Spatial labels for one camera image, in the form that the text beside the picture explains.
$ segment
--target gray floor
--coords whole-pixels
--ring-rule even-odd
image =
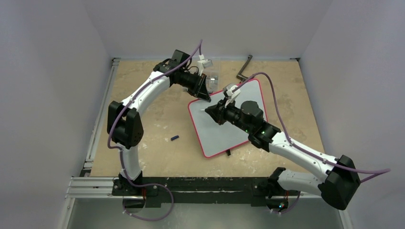
[[[76,199],[69,229],[343,229],[339,212],[322,199],[303,198],[281,217],[267,208],[236,204],[176,204],[161,221],[145,222],[122,214],[121,199]],[[143,209],[140,216],[162,215],[162,208]]]

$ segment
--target gray wall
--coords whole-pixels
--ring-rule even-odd
[[[0,222],[54,229],[110,59],[79,0],[0,1]]]
[[[300,66],[325,150],[392,172],[360,186],[357,229],[404,228],[405,2],[334,0]]]
[[[173,49],[224,58],[300,57],[331,0],[83,0],[114,57],[166,58]]]

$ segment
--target table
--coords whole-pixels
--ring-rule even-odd
[[[110,102],[134,92],[159,61],[120,61]],[[236,74],[244,61],[220,61],[219,88],[238,83]],[[280,114],[290,136],[323,152],[307,90],[296,61],[251,61],[243,72],[249,76],[266,72],[272,78]],[[258,76],[269,123],[281,127],[270,84]],[[162,93],[142,116],[144,136],[139,144],[139,163],[146,177],[267,177],[277,167],[305,170],[291,161],[246,144],[212,158],[205,158],[198,143],[187,105],[195,98],[173,85]],[[178,135],[175,141],[170,138]],[[107,148],[107,118],[97,146],[92,177],[115,177],[120,172],[117,150]]]

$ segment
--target blue object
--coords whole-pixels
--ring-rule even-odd
[[[179,136],[178,135],[176,135],[176,136],[174,136],[174,137],[172,137],[170,140],[175,140],[175,139],[177,139],[177,138],[179,138]]]

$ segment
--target wooden table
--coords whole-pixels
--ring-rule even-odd
[[[110,101],[121,101],[134,92],[149,76],[158,61],[121,61]],[[244,61],[220,61],[219,88],[233,82]],[[309,103],[298,62],[251,61],[244,71],[249,76],[266,72],[275,86],[280,114],[292,138],[323,152],[318,128]],[[277,118],[270,84],[261,82],[268,121],[281,127]],[[187,105],[195,98],[179,85],[162,93],[142,116],[145,134],[139,144],[139,163],[148,177],[267,177],[276,167],[305,171],[291,161],[245,144],[234,150],[205,158],[193,128]],[[120,171],[118,151],[107,148],[107,120],[97,147],[92,177],[115,177]],[[170,141],[179,135],[180,138]]]

